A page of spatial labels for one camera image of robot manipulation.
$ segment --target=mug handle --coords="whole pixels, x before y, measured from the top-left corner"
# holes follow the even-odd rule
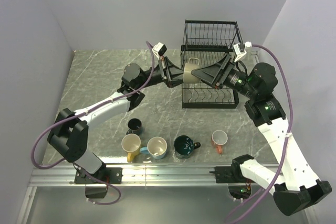
[[[197,65],[200,64],[200,63],[199,63],[199,62],[200,62],[200,61],[199,61],[200,59],[195,58],[195,57],[190,57],[190,58],[188,59],[188,63],[190,63],[190,60],[191,60],[191,59],[193,59],[193,60],[197,60]]]
[[[143,153],[143,154],[149,154],[149,151],[148,151],[147,147],[142,147],[142,148],[140,149],[140,153]]]
[[[200,142],[194,143],[194,150],[200,148],[200,146],[201,146]]]
[[[217,149],[218,154],[222,154],[223,153],[223,149],[222,149],[221,145],[217,146],[216,149]]]
[[[127,153],[127,162],[130,163],[133,161],[135,155],[133,153]]]

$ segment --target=marble table surface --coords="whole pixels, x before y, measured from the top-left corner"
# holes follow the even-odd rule
[[[165,54],[180,66],[180,51],[168,50]],[[59,109],[85,108],[112,95],[120,87],[124,67],[135,62],[144,70],[151,66],[148,50],[78,50],[75,53]],[[248,69],[254,65],[251,56],[245,59]],[[183,109],[181,87],[167,88],[163,83],[143,90],[146,95],[134,110],[117,115],[89,131],[88,148],[108,163],[126,163],[126,153],[121,140],[127,131],[127,122],[138,118],[144,125],[140,136],[142,146],[149,139],[160,136],[167,141],[168,150],[161,160],[149,155],[135,157],[136,163],[218,163],[228,164],[232,159],[250,154],[261,163],[276,163],[276,159],[262,134],[248,117],[239,95],[236,109]],[[223,154],[219,155],[211,145],[211,134],[223,130],[228,135]],[[173,142],[177,136],[188,135],[201,147],[188,159],[174,155]],[[61,156],[48,145],[44,164],[50,164]]]

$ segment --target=mug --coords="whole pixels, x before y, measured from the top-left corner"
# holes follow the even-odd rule
[[[223,145],[227,142],[227,134],[224,131],[214,131],[211,136],[211,144],[219,154],[223,153]]]
[[[190,63],[190,60],[196,60],[197,64]],[[184,65],[184,70],[183,70],[183,83],[198,83],[200,81],[200,78],[193,76],[191,74],[192,70],[200,68],[200,59],[198,58],[189,58],[188,62]]]
[[[175,156],[181,159],[189,158],[192,152],[200,148],[201,143],[196,142],[188,136],[178,136],[174,141]]]
[[[140,152],[144,154],[151,154],[151,156],[155,159],[162,159],[167,152],[167,142],[162,137],[153,137],[148,141],[147,147],[141,148]]]
[[[128,134],[122,139],[121,147],[127,152],[127,162],[132,162],[134,157],[140,153],[141,140],[135,134]]]
[[[127,123],[128,131],[126,132],[126,135],[128,134],[135,134],[140,136],[140,134],[143,132],[142,123],[137,118],[132,118]]]

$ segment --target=white cable clip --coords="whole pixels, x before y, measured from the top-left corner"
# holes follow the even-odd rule
[[[158,60],[160,60],[160,56],[162,56],[166,51],[167,51],[166,46],[163,43],[161,43],[161,42],[157,43],[152,48],[152,52],[158,58]]]
[[[246,53],[247,53],[244,48],[240,47],[240,43],[237,43],[237,44],[233,45],[233,52],[235,54],[235,56],[234,56],[234,62],[242,60],[245,57]]]
[[[286,137],[290,138],[292,136],[293,136],[293,133],[291,133],[291,132],[286,133]]]
[[[247,41],[247,42],[244,43],[244,45],[245,45],[245,48],[252,47],[252,42]]]

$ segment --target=dish rack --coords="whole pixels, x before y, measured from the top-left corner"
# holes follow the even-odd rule
[[[198,58],[201,67],[220,61],[242,42],[237,22],[186,20],[181,46],[181,67],[189,58]],[[230,88],[213,89],[205,83],[182,84],[182,107],[194,109],[234,109],[238,93]]]

